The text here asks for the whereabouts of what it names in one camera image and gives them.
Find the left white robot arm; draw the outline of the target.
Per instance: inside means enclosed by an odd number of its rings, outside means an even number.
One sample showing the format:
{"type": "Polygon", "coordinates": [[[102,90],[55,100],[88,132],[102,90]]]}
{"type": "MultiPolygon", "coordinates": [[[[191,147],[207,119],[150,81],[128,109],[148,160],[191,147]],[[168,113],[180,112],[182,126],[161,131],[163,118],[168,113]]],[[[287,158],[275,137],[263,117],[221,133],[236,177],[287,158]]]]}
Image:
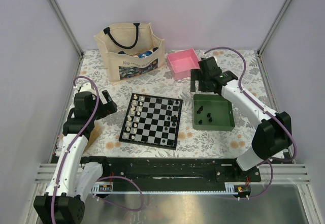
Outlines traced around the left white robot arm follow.
{"type": "Polygon", "coordinates": [[[63,124],[62,152],[55,172],[45,193],[34,200],[42,223],[81,223],[91,188],[110,176],[110,168],[101,162],[86,163],[81,175],[77,174],[94,122],[117,112],[109,93],[104,90],[102,94],[105,104],[92,89],[74,97],[74,107],[63,124]]]}

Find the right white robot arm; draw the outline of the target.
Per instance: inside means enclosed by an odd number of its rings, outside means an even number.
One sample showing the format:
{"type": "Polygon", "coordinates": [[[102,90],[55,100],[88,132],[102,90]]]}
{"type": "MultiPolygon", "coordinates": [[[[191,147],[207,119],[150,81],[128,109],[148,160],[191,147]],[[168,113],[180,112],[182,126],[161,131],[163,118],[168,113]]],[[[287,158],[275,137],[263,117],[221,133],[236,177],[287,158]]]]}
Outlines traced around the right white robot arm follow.
{"type": "Polygon", "coordinates": [[[199,91],[222,96],[244,113],[255,128],[251,147],[236,158],[237,165],[231,168],[236,181],[243,181],[250,169],[293,145],[288,113],[278,113],[255,98],[241,84],[241,78],[231,71],[223,72],[214,57],[202,59],[198,66],[191,70],[191,90],[195,91],[198,81],[199,91]]]}

